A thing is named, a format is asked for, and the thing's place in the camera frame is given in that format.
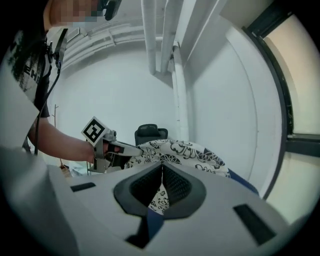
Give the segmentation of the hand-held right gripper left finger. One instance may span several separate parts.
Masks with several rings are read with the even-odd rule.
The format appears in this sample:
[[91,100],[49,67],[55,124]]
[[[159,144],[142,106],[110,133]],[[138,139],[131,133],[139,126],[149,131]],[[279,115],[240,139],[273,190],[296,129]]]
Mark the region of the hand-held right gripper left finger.
[[115,185],[114,198],[125,213],[146,217],[148,206],[162,184],[162,164],[148,163],[124,171],[129,176]]

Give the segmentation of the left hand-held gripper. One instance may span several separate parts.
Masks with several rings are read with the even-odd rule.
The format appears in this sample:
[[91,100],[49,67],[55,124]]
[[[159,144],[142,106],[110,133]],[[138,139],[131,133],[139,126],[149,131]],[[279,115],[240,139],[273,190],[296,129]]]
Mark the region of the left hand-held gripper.
[[143,150],[137,146],[117,141],[117,132],[105,126],[95,116],[81,134],[93,146],[93,166],[89,169],[91,172],[105,173],[109,168],[112,161],[106,159],[105,145],[108,145],[108,153],[120,156],[139,157],[143,154]]

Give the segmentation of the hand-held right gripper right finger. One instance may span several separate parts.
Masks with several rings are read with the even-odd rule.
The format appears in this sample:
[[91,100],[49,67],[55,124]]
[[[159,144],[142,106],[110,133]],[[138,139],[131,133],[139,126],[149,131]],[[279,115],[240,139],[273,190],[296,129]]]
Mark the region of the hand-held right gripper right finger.
[[207,190],[204,183],[190,173],[185,165],[162,164],[162,184],[169,206],[165,218],[188,218],[204,203]]

